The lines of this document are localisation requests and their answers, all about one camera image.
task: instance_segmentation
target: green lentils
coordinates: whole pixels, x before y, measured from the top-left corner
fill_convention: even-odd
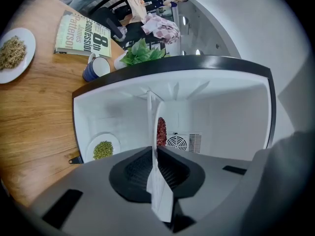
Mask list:
[[[94,156],[93,158],[96,159],[101,159],[107,156],[113,155],[113,146],[111,142],[101,142],[98,144],[95,149],[94,149]]]

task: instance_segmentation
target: blue mug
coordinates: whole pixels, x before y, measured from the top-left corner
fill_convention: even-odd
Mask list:
[[[108,61],[100,57],[98,54],[91,53],[88,65],[82,74],[83,79],[86,82],[90,82],[108,73],[110,73]]]

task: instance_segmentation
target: pink cloth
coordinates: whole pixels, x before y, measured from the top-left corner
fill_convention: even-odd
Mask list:
[[[181,35],[174,22],[157,15],[152,15],[151,13],[146,15],[146,17],[142,20],[142,23],[144,26],[141,28],[146,35],[153,32],[153,36],[163,38],[163,42],[165,44],[175,43]]]

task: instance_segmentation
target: book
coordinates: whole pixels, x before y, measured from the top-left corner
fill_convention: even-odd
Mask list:
[[[61,18],[55,53],[111,57],[110,30],[78,13],[65,11]]]

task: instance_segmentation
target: plate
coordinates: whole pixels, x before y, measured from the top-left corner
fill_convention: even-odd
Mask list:
[[[0,40],[0,48],[6,41],[14,36],[18,36],[20,40],[24,41],[24,44],[26,45],[26,55],[17,67],[0,71],[0,84],[8,83],[19,77],[28,67],[35,53],[35,37],[30,30],[25,28],[15,28],[7,32]]]
[[[93,155],[94,155],[95,147],[99,143],[105,142],[105,141],[112,143],[113,155],[120,153],[120,144],[119,144],[118,139],[110,133],[101,133],[97,135],[95,138],[93,138],[90,144],[88,145],[85,156],[83,157],[83,161],[85,163],[94,161],[95,159],[93,158]]]

